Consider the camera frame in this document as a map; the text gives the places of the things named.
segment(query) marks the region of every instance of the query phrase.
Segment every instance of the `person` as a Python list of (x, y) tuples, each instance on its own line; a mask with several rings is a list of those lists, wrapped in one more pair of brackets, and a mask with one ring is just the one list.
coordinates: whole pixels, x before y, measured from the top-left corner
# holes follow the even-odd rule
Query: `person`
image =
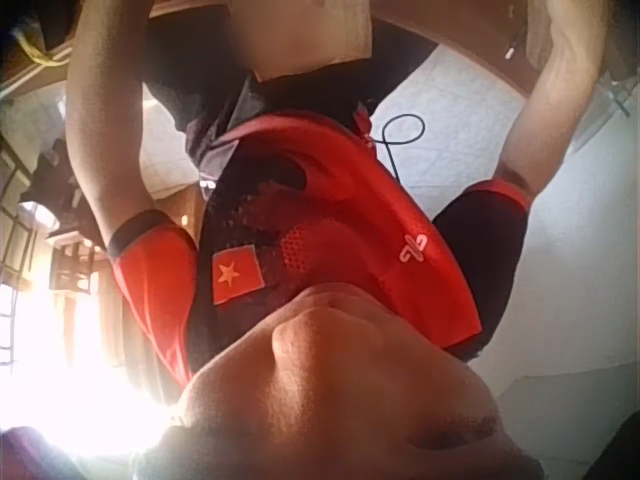
[(184, 387), (137, 478), (541, 478), (461, 359), (494, 334), (531, 203), (590, 102), (606, 1), (547, 0), (553, 51), (495, 175), (433, 222), (376, 161), (357, 105), (349, 125), (295, 102), (221, 135), (196, 121), (189, 151), (219, 175), (198, 245), (140, 173), (152, 3), (85, 2), (67, 105), (117, 281)]

